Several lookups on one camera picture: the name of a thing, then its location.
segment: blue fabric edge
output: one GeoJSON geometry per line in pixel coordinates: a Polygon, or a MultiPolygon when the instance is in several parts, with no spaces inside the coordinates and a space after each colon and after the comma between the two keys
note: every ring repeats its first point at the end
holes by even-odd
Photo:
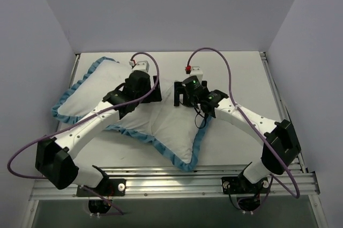
{"type": "MultiPolygon", "coordinates": [[[[60,97],[58,103],[53,106],[51,108],[51,112],[53,114],[53,117],[58,119],[61,122],[64,123],[68,123],[68,124],[75,124],[77,123],[83,116],[66,116],[66,115],[61,115],[58,113],[58,109],[60,108],[61,105],[63,105],[66,100],[74,94],[74,92],[76,91],[76,89],[97,69],[97,67],[100,65],[100,63],[102,63],[104,60],[110,60],[110,61],[115,61],[112,58],[108,58],[108,57],[102,57],[100,59],[98,59],[97,61],[95,61],[91,67],[88,69],[88,72],[86,74],[84,74],[83,78],[79,81],[77,81],[74,85],[71,86],[71,88],[69,88],[66,92],[63,93],[63,95],[60,97]]],[[[165,145],[163,145],[160,141],[158,141],[154,136],[152,135],[147,135],[147,134],[143,134],[143,133],[139,133],[136,130],[133,129],[125,129],[123,127],[120,126],[116,126],[116,125],[110,125],[106,128],[106,130],[117,130],[119,131],[121,134],[126,135],[126,136],[130,136],[133,138],[136,138],[138,140],[140,140],[143,143],[151,143],[156,149],[157,151],[162,154],[164,157],[168,158],[171,163],[185,171],[185,172],[190,172],[192,171],[198,163],[198,155],[200,152],[200,146],[201,143],[203,141],[203,138],[206,134],[206,131],[208,130],[208,127],[210,125],[211,122],[211,117],[207,118],[206,121],[206,125],[204,126],[204,120],[201,124],[201,126],[203,127],[202,129],[198,129],[197,134],[194,137],[194,141],[193,141],[193,148],[192,148],[192,158],[191,161],[187,164],[184,161],[182,161],[176,154],[174,154],[170,149],[168,149],[165,145]]]]}

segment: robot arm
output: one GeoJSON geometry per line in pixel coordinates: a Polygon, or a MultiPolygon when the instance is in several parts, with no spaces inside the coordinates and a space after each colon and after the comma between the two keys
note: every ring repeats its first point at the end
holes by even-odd
{"type": "Polygon", "coordinates": [[[301,148],[292,123],[283,120],[281,123],[260,116],[253,111],[234,105],[229,96],[219,90],[209,91],[207,82],[202,80],[202,71],[199,67],[188,67],[186,73],[189,77],[183,82],[175,83],[174,105],[180,103],[180,94],[183,95],[183,105],[200,108],[206,116],[211,116],[231,123],[257,140],[263,147],[262,157],[259,161],[249,164],[239,175],[240,186],[249,190],[257,186],[262,179],[275,173],[283,174],[285,169],[281,166],[272,152],[250,127],[237,107],[246,114],[254,128],[257,129],[273,147],[284,163],[289,166],[301,148]]]}
{"type": "MultiPolygon", "coordinates": [[[[56,188],[64,189],[73,183],[92,187],[101,194],[108,189],[110,180],[105,172],[96,166],[77,166],[73,160],[92,138],[109,125],[122,119],[127,113],[132,112],[140,102],[120,106],[122,103],[138,99],[151,90],[148,67],[147,61],[135,64],[125,83],[109,92],[88,115],[79,121],[80,125],[53,138],[38,142],[35,167],[56,188]],[[101,113],[106,108],[116,105],[118,108],[101,113]],[[94,114],[97,116],[84,121],[94,114]]],[[[142,103],[161,100],[158,85],[142,103]]]]}

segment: black mounting bracket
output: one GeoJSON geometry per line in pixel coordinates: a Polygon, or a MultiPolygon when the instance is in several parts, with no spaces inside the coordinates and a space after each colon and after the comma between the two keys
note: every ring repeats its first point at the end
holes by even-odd
{"type": "MultiPolygon", "coordinates": [[[[202,87],[207,88],[207,81],[202,81],[202,87]]],[[[174,106],[181,105],[185,107],[195,107],[192,103],[190,98],[187,96],[185,87],[182,86],[182,82],[174,82],[174,106]]]]}
{"type": "MultiPolygon", "coordinates": [[[[125,179],[106,179],[106,186],[102,186],[101,190],[91,188],[101,196],[122,197],[125,196],[126,180],[125,179]]],[[[77,187],[77,197],[94,197],[94,194],[88,192],[81,186],[77,187]]]]}
{"type": "Polygon", "coordinates": [[[251,186],[249,188],[243,188],[241,185],[241,182],[237,176],[228,176],[228,177],[222,177],[221,178],[221,187],[223,190],[223,193],[228,195],[229,193],[231,195],[234,194],[266,194],[268,192],[268,188],[263,187],[263,181],[268,182],[268,178],[261,179],[256,185],[251,186]]]}

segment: white wall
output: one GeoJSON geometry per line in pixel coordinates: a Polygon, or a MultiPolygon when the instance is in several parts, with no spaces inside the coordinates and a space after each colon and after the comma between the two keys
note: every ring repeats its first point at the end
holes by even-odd
{"type": "Polygon", "coordinates": [[[343,223],[342,43],[343,0],[295,0],[268,53],[330,227],[343,223]]]}
{"type": "MultiPolygon", "coordinates": [[[[73,51],[45,0],[0,0],[0,226],[19,227],[33,181],[6,170],[9,157],[56,128],[50,107],[67,87],[73,51]]],[[[33,174],[32,148],[14,168],[33,174]]]]}
{"type": "Polygon", "coordinates": [[[293,0],[47,0],[76,52],[266,51],[293,0]]]}

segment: white tabletop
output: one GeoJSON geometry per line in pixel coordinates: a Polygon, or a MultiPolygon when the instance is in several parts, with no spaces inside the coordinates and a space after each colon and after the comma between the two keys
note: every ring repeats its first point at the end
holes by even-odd
{"type": "MultiPolygon", "coordinates": [[[[222,52],[232,70],[233,96],[239,104],[267,118],[280,120],[277,106],[261,61],[259,52],[222,52]]],[[[83,53],[77,66],[74,82],[82,79],[97,59],[106,56],[128,64],[133,53],[83,53]]],[[[190,52],[152,52],[158,62],[161,76],[183,80],[184,67],[190,52]]],[[[150,74],[155,67],[150,61],[150,74]]],[[[222,59],[214,52],[199,52],[191,65],[204,72],[210,90],[228,92],[228,74],[222,59]]],[[[261,157],[262,147],[249,135],[230,123],[213,119],[204,137],[198,165],[244,165],[261,157]]],[[[81,150],[77,163],[101,167],[164,167],[172,166],[150,144],[118,134],[103,131],[81,150]]]]}

